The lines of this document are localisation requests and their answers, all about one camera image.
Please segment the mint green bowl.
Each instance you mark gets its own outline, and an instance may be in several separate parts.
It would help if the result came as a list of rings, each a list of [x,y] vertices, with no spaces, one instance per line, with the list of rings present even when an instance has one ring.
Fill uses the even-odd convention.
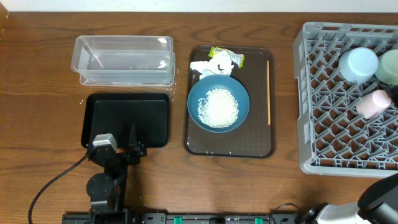
[[[378,57],[379,66],[375,76],[383,83],[397,85],[398,50],[389,50]]]

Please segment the pink plastic cup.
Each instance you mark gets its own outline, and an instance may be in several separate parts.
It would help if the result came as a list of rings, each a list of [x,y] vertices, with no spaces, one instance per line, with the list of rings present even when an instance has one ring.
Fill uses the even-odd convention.
[[[366,119],[374,118],[390,106],[392,100],[384,90],[376,90],[367,94],[356,105],[356,111]]]

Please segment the light blue bowl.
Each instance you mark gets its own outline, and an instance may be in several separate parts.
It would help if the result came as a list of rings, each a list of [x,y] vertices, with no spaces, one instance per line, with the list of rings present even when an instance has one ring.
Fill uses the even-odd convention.
[[[377,55],[365,47],[349,50],[339,60],[342,77],[353,83],[368,81],[375,74],[378,66],[379,60]]]

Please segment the dark blue plate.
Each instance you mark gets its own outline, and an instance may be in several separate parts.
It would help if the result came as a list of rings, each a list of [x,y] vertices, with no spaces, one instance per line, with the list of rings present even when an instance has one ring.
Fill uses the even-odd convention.
[[[234,124],[227,128],[211,128],[203,124],[198,117],[198,100],[204,97],[208,90],[214,88],[223,88],[229,90],[239,104],[238,118]],[[245,87],[243,87],[243,85],[240,84],[240,82],[238,82],[236,79],[225,75],[212,75],[194,84],[188,94],[187,108],[192,120],[202,129],[213,133],[225,133],[236,129],[240,124],[243,123],[249,113],[250,101]]]

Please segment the white paper napkin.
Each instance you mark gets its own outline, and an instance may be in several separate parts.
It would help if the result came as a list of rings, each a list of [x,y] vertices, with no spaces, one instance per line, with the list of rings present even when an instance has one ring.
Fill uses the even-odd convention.
[[[200,73],[199,79],[212,75],[230,76],[234,68],[231,56],[223,50],[214,55],[209,61],[196,61],[190,63],[190,68]]]

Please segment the wooden chopstick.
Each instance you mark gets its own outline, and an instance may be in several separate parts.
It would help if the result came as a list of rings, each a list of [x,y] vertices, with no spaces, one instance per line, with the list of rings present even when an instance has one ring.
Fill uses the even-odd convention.
[[[270,65],[267,61],[267,123],[271,125],[271,83],[270,83]]]

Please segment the yellow green snack wrapper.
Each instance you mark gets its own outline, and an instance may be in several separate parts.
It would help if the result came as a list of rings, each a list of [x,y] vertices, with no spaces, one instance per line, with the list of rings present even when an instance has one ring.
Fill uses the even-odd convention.
[[[229,57],[232,63],[236,64],[238,68],[242,68],[244,65],[245,56],[243,54],[237,54],[232,50],[221,48],[221,47],[211,47],[208,54],[211,58],[221,58]]]

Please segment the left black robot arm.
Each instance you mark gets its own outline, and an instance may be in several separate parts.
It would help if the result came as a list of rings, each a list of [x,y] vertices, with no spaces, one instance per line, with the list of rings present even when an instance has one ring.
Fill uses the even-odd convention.
[[[92,223],[130,223],[131,212],[124,207],[129,166],[138,165],[146,155],[146,148],[133,124],[126,152],[117,151],[118,144],[111,133],[94,137],[87,148],[88,160],[103,167],[104,171],[93,175],[86,185],[90,197]]]

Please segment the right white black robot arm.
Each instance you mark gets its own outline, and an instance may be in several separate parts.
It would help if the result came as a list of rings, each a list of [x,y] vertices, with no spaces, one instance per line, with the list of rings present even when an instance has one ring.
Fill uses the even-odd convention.
[[[366,119],[397,104],[397,86],[376,90],[356,105],[356,111]],[[321,204],[302,216],[297,223],[391,223],[397,224],[397,174],[379,180],[368,187],[358,203],[346,205]]]

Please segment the grey dishwasher rack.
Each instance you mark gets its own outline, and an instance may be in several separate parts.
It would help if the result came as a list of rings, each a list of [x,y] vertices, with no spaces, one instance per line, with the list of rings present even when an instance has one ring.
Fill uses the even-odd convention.
[[[397,48],[397,27],[306,22],[293,43],[298,84],[298,157],[307,174],[385,178],[397,173],[397,107],[366,119],[356,105],[386,84],[351,83],[338,61],[366,47],[377,55]]]

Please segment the black plastic tray bin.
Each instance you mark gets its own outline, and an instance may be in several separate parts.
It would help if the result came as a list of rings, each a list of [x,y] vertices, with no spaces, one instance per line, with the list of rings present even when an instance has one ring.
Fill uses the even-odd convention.
[[[165,93],[94,93],[86,99],[81,145],[111,133],[127,148],[132,127],[145,147],[163,147],[169,138],[169,96]]]

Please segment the clear plastic container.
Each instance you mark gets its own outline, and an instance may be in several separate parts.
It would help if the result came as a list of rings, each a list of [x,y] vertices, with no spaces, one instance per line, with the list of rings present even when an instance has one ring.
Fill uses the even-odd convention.
[[[171,86],[174,42],[169,36],[82,35],[71,69],[80,74],[82,85]]]

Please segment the pile of white rice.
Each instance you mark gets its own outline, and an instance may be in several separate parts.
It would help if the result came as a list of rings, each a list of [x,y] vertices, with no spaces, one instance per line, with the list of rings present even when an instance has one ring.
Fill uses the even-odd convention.
[[[211,128],[227,128],[239,114],[239,104],[229,90],[214,88],[198,100],[199,120]]]

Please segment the dark brown serving tray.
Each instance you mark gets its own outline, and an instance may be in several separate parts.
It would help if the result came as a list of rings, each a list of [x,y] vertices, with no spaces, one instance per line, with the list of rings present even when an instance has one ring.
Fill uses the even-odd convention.
[[[264,47],[228,47],[245,56],[242,68],[231,77],[245,87],[250,101],[246,119],[236,129],[213,133],[197,125],[186,111],[183,144],[198,156],[265,159],[276,149],[274,58]],[[267,61],[270,65],[271,125],[267,123]]]

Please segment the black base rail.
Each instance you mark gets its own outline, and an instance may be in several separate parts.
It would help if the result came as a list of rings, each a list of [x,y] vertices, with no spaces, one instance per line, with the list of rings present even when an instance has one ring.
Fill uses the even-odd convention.
[[[301,215],[294,213],[275,213],[272,215],[167,215],[164,213],[144,213],[142,215],[67,215],[62,224],[89,223],[134,223],[134,224],[296,224]]]

